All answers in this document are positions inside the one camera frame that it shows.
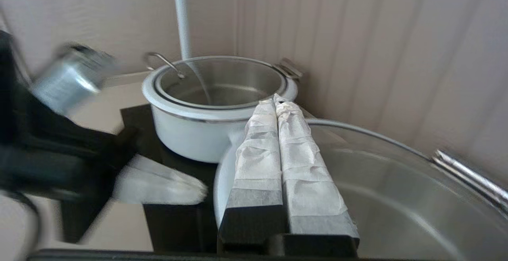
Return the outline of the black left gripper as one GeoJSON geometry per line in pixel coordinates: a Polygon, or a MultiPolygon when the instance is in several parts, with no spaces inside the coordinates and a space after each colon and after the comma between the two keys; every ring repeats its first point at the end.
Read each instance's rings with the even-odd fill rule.
{"type": "Polygon", "coordinates": [[[80,127],[31,94],[1,92],[1,189],[58,202],[62,241],[79,243],[112,197],[128,204],[197,205],[207,186],[136,154],[138,131],[80,127]],[[150,175],[124,175],[126,167],[150,175]]]}

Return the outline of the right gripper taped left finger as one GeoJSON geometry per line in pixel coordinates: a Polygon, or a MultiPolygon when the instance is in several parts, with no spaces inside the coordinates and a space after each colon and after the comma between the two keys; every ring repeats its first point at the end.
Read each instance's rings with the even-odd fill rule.
{"type": "Polygon", "coordinates": [[[218,241],[223,253],[263,253],[266,241],[286,228],[277,116],[270,98],[256,106],[236,149],[218,241]]]}

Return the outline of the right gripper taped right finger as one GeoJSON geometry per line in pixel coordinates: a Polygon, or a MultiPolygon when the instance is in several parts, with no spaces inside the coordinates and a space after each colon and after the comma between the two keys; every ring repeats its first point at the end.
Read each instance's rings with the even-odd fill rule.
{"type": "Polygon", "coordinates": [[[300,107],[278,95],[273,100],[289,223],[280,236],[283,255],[357,257],[357,227],[300,107]]]}

